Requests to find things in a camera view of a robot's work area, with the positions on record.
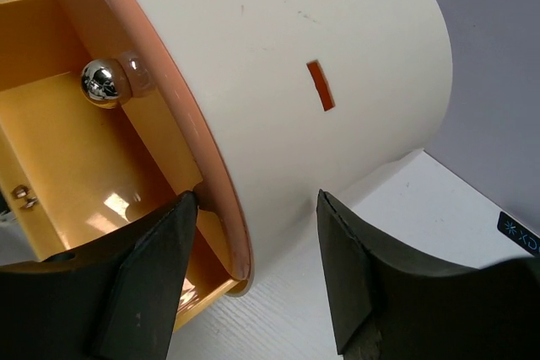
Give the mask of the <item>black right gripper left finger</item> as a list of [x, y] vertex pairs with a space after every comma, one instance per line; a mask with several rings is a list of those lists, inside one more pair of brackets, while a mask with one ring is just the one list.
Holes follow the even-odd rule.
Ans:
[[186, 191], [77, 248], [3, 266], [2, 358], [166, 358], [196, 221]]

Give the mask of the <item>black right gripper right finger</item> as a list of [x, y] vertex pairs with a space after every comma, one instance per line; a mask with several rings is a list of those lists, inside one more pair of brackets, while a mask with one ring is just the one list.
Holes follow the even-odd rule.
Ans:
[[536, 359], [539, 260], [444, 261], [317, 197], [321, 261], [345, 359]]

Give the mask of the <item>yellow organizer drawer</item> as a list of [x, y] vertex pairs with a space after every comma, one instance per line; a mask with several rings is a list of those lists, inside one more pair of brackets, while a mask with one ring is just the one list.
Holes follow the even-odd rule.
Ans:
[[231, 275], [222, 220], [157, 83], [104, 109], [83, 67], [140, 57], [105, 0], [1, 1], [1, 188], [44, 259], [127, 225], [183, 191], [201, 198], [176, 315], [184, 325], [249, 284]]

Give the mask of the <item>cream cylindrical makeup organizer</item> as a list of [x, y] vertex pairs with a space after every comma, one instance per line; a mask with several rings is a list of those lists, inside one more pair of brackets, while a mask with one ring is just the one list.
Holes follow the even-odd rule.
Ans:
[[137, 2], [235, 188], [251, 247], [241, 293], [302, 239], [319, 190], [369, 193], [446, 113], [451, 45], [436, 0]]

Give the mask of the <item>orange organizer drawer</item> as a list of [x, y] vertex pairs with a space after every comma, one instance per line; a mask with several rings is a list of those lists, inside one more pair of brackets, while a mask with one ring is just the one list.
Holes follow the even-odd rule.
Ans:
[[206, 195], [222, 220], [230, 247], [231, 275], [246, 280], [251, 247], [232, 180], [203, 113], [186, 81], [137, 0], [106, 0], [148, 64], [162, 97], [197, 162]]

